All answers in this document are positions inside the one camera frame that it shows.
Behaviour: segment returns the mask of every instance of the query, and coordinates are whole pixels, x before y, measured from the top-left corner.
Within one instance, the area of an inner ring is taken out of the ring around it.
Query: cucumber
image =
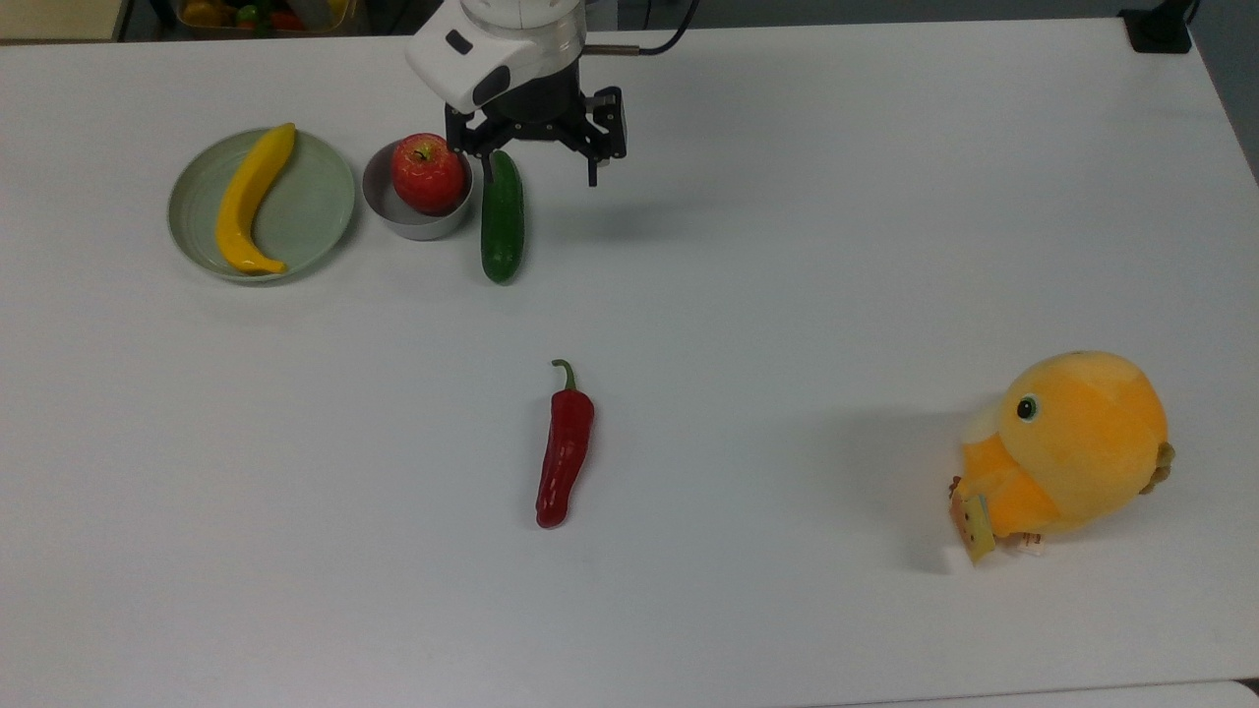
[[[525,251],[525,190],[516,164],[502,150],[490,155],[490,169],[494,180],[481,194],[481,268],[506,285]]]

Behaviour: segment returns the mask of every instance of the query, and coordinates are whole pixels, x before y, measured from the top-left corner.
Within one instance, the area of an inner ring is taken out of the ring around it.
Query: apple
[[[394,191],[421,214],[443,217],[460,205],[467,174],[460,156],[439,135],[418,132],[394,149],[390,163]]]

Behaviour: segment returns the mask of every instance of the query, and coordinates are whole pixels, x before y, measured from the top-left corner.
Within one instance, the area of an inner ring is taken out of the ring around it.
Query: banana
[[[244,161],[237,168],[228,190],[219,203],[219,219],[214,238],[219,251],[233,268],[251,276],[282,273],[288,266],[266,257],[253,243],[253,218],[262,198],[276,181],[279,170],[293,152],[297,128],[293,123],[273,127],[253,144]]]

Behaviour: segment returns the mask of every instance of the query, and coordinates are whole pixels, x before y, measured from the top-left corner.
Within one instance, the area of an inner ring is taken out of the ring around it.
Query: red chili pepper
[[[560,525],[568,515],[568,496],[585,461],[594,423],[594,403],[577,389],[573,367],[563,359],[555,359],[551,365],[563,367],[568,380],[563,391],[551,396],[551,427],[536,505],[538,525],[544,529]]]
[[[297,13],[290,13],[287,10],[276,10],[272,13],[271,24],[274,25],[276,29],[306,31],[306,25],[302,24],[302,19],[297,16]]]

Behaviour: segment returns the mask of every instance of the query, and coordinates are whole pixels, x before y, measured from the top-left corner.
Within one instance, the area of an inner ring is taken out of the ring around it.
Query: bowl
[[[476,183],[476,173],[472,171],[468,159],[461,154],[458,156],[460,163],[463,164],[463,174],[468,179],[463,184],[463,197],[460,199],[460,204],[444,217],[421,214],[403,202],[393,188],[393,173],[390,168],[394,150],[399,142],[402,141],[395,140],[385,145],[368,161],[368,166],[363,170],[363,198],[366,199],[371,210],[385,222],[389,231],[398,236],[412,241],[434,241],[442,238],[457,229],[467,219],[468,212],[472,210],[470,204],[472,203],[472,186]]]

